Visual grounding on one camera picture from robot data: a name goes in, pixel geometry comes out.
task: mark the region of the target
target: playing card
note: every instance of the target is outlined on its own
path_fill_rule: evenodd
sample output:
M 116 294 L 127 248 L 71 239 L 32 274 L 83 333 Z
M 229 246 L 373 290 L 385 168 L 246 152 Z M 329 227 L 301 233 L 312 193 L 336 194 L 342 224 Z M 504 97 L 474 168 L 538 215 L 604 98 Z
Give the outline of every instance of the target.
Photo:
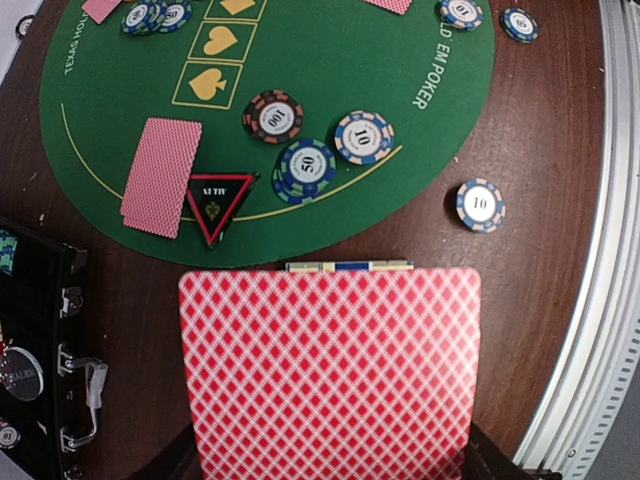
M 120 209 L 125 226 L 167 238 L 178 236 L 201 135 L 198 122 L 147 120 Z
M 404 15 L 409 10 L 413 0 L 365 0 L 367 3 L 377 5 L 386 10 L 390 10 L 398 15 Z
M 99 25 L 104 22 L 120 2 L 121 0 L 87 0 L 82 5 L 82 9 Z
M 205 480 L 461 478 L 474 270 L 193 272 L 180 313 Z

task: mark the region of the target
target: black case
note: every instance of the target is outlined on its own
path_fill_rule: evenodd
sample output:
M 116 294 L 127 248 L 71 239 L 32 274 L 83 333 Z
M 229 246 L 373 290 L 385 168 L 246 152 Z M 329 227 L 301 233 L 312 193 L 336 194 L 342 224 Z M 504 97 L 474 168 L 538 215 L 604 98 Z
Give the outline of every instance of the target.
M 87 252 L 58 243 L 0 217 L 0 229 L 31 243 L 44 262 L 46 282 L 32 288 L 0 272 L 0 324 L 4 341 L 28 350 L 43 371 L 43 391 L 21 402 L 0 386 L 0 417 L 21 434 L 4 450 L 37 480 L 81 478 L 78 450 L 98 430 L 107 366 L 86 357 L 83 296 Z M 92 395 L 88 393 L 92 385 Z

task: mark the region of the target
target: poker chip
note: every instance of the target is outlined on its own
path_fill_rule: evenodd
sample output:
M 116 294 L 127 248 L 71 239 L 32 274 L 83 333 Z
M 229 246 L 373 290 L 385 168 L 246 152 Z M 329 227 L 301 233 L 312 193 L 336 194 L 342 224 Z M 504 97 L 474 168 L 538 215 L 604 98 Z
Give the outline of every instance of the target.
M 301 192 L 296 192 L 282 179 L 280 169 L 277 167 L 273 169 L 273 176 L 271 178 L 273 184 L 273 190 L 280 199 L 289 205 L 307 205 L 315 200 L 315 195 L 306 195 Z
M 5 420 L 0 419 L 0 450 L 11 450 L 20 443 L 22 436 Z
M 34 18 L 35 18 L 34 15 L 27 15 L 26 17 L 22 17 L 20 19 L 20 21 L 16 25 L 16 36 L 18 37 L 19 40 L 22 40 L 24 37 L 27 36 L 27 32 L 29 31 L 29 28 L 31 27 L 31 22 L 33 22 Z
M 500 15 L 500 24 L 507 36 L 518 43 L 533 43 L 540 35 L 538 23 L 521 8 L 507 8 Z
M 244 118 L 255 138 L 278 145 L 293 140 L 300 133 L 304 110 L 286 92 L 269 90 L 249 103 Z
M 475 178 L 458 190 L 456 209 L 472 231 L 491 233 L 504 224 L 506 206 L 500 190 L 488 180 Z
M 149 32 L 149 21 L 157 11 L 152 0 L 140 0 L 131 6 L 129 12 L 122 19 L 122 31 L 131 35 L 144 35 Z
M 167 2 L 167 14 L 158 32 L 175 32 L 186 25 L 190 19 L 191 4 L 188 0 L 170 0 Z
M 473 0 L 442 0 L 440 15 L 452 27 L 465 31 L 478 28 L 484 20 L 482 8 Z
M 244 127 L 245 131 L 249 135 L 254 137 L 255 135 L 253 134 L 253 130 L 251 130 L 251 115 L 253 115 L 253 111 L 255 110 L 256 105 L 260 103 L 261 99 L 262 99 L 261 93 L 253 97 L 249 102 L 249 104 L 245 107 L 244 111 L 242 112 L 242 126 Z
M 358 110 L 340 121 L 334 141 L 345 160 L 355 165 L 373 165 L 391 153 L 395 132 L 381 115 Z
M 319 140 L 293 143 L 280 161 L 281 178 L 295 192 L 317 195 L 336 175 L 336 159 Z
M 157 32 L 167 15 L 167 4 L 164 0 L 152 0 L 154 2 L 153 12 L 149 21 L 146 22 L 144 34 Z

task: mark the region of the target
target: yellow spade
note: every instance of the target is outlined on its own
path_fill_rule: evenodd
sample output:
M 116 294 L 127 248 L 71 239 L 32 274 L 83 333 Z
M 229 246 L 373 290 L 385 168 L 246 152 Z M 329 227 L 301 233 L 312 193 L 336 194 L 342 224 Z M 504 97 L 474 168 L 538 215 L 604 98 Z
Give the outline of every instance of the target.
M 210 68 L 191 80 L 189 85 L 191 85 L 196 97 L 204 102 L 208 102 L 216 96 L 218 89 L 224 90 L 226 88 L 227 81 L 221 80 L 222 72 L 217 68 Z

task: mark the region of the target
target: blue poker chip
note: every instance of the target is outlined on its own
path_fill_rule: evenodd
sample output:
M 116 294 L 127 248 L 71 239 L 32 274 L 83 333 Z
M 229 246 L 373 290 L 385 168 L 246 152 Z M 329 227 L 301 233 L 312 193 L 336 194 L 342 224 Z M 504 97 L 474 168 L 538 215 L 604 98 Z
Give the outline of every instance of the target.
M 134 3 L 122 19 L 122 31 L 131 35 L 149 32 L 150 20 L 155 12 L 157 12 L 157 5 L 153 0 L 140 0 Z
M 442 0 L 440 3 L 442 19 L 459 30 L 473 30 L 482 25 L 484 13 L 473 0 Z
M 164 0 L 153 0 L 153 2 L 153 12 L 146 24 L 147 31 L 144 32 L 145 34 L 157 32 L 167 16 L 167 4 Z
M 338 124 L 334 141 L 340 155 L 354 165 L 373 165 L 395 144 L 393 126 L 380 114 L 355 111 Z
M 273 169 L 273 176 L 271 178 L 271 181 L 273 185 L 273 191 L 276 192 L 276 195 L 278 195 L 280 200 L 288 203 L 289 205 L 292 205 L 292 206 L 307 205 L 309 203 L 313 203 L 313 201 L 316 198 L 315 195 L 303 194 L 293 190 L 282 179 L 282 175 L 278 167 Z
M 456 209 L 460 220 L 477 233 L 491 233 L 504 225 L 507 207 L 493 183 L 475 178 L 458 190 Z
M 181 29 L 191 20 L 191 13 L 189 0 L 169 0 L 167 14 L 158 32 L 172 33 Z
M 319 140 L 299 140 L 285 150 L 280 174 L 291 189 L 305 195 L 317 195 L 336 175 L 336 158 Z
M 540 35 L 538 22 L 521 8 L 507 8 L 500 15 L 500 24 L 507 36 L 518 43 L 533 43 Z

